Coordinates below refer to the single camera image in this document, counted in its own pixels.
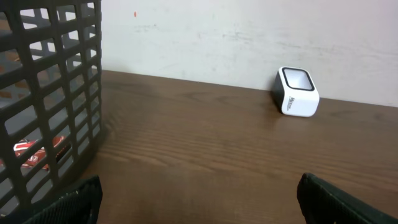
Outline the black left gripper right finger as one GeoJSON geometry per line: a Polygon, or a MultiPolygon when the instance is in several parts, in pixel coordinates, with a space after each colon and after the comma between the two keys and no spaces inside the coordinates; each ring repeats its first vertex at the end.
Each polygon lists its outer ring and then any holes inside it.
{"type": "Polygon", "coordinates": [[[302,175],[297,200],[305,221],[310,224],[397,224],[396,218],[311,173],[302,175]]]}

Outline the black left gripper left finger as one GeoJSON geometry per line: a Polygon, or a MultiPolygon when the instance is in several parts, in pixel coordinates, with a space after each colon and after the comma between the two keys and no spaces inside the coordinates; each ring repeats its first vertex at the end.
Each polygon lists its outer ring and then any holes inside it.
{"type": "Polygon", "coordinates": [[[100,178],[81,179],[54,196],[1,218],[1,224],[96,224],[103,191],[100,178]]]}

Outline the red chocolate bar wrapper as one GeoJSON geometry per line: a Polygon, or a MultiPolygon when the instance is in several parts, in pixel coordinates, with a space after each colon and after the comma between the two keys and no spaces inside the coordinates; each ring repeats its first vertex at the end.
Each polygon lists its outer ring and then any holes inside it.
{"type": "MultiPolygon", "coordinates": [[[[61,143],[64,142],[66,139],[65,136],[55,136],[52,140],[52,144],[54,149],[57,149],[61,143]]],[[[35,146],[38,143],[38,139],[36,140],[29,140],[29,139],[21,139],[18,143],[15,143],[13,150],[15,152],[16,157],[20,157],[24,155],[26,152],[28,152],[33,146],[35,146]]],[[[55,156],[55,159],[57,162],[59,162],[62,157],[67,153],[67,151],[71,148],[71,144],[65,145],[63,148],[61,148],[57,155],[55,156]]],[[[45,151],[44,147],[41,147],[34,153],[28,153],[29,157],[27,160],[22,164],[22,167],[34,167],[36,166],[41,160],[43,160],[47,153],[45,151]]]]}

